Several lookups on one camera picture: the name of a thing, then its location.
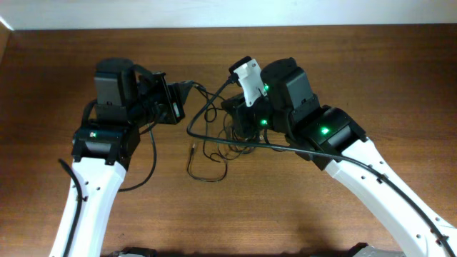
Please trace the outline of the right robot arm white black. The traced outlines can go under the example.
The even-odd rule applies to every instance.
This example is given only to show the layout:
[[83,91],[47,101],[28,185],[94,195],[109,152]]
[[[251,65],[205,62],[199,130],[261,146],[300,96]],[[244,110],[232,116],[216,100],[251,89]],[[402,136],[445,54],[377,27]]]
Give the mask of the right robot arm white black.
[[297,155],[362,202],[393,236],[402,255],[456,255],[456,228],[413,192],[345,111],[320,105],[295,59],[280,59],[261,68],[246,56],[229,72],[243,90],[222,103],[236,135],[283,133]]

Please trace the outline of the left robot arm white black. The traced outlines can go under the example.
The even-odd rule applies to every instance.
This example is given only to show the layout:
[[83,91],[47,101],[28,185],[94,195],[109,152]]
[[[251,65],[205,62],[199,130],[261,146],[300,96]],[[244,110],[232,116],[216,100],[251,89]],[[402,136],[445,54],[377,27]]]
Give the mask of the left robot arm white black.
[[192,81],[167,83],[124,58],[97,63],[97,97],[84,108],[73,137],[68,198],[51,256],[99,256],[111,208],[141,135],[157,124],[177,124]]

